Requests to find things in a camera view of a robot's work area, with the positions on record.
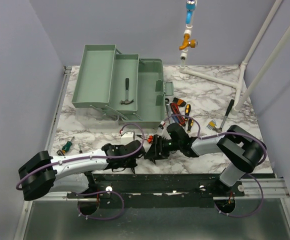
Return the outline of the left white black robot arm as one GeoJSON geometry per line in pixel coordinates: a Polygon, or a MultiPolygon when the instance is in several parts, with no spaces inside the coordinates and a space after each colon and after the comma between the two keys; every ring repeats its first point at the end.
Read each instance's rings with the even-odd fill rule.
{"type": "Polygon", "coordinates": [[[95,194],[96,185],[86,173],[114,169],[134,169],[136,160],[145,153],[139,140],[126,145],[112,145],[71,156],[51,156],[44,150],[38,152],[19,168],[20,181],[16,185],[25,201],[37,200],[52,192],[81,193],[89,198],[95,194]]]}

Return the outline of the small black claw hammer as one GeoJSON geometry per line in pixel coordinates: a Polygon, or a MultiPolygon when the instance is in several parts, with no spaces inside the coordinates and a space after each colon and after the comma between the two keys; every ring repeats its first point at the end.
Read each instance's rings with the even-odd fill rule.
{"type": "Polygon", "coordinates": [[[125,100],[120,101],[121,105],[130,105],[134,102],[133,99],[129,99],[129,82],[130,82],[130,79],[126,78],[125,79],[125,100]]]}

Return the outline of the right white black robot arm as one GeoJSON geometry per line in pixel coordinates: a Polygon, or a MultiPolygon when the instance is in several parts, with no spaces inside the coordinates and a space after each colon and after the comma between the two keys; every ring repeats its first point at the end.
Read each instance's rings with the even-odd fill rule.
{"type": "Polygon", "coordinates": [[[189,136],[176,123],[170,124],[166,131],[168,138],[154,135],[144,158],[155,163],[156,160],[167,159],[175,151],[189,158],[223,153],[230,160],[230,164],[215,183],[215,191],[221,196],[232,192],[233,185],[245,174],[252,173],[267,157],[266,145],[238,125],[232,125],[225,132],[207,137],[189,136]]]}

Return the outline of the green tool box clear lid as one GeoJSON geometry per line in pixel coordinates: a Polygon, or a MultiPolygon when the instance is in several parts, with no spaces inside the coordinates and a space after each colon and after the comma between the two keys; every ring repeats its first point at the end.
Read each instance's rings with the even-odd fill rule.
{"type": "Polygon", "coordinates": [[[165,98],[173,94],[161,59],[123,54],[114,44],[90,44],[84,46],[71,103],[85,128],[116,128],[123,122],[154,129],[166,117],[165,98]],[[134,101],[122,105],[126,78],[128,97],[134,101]]]}

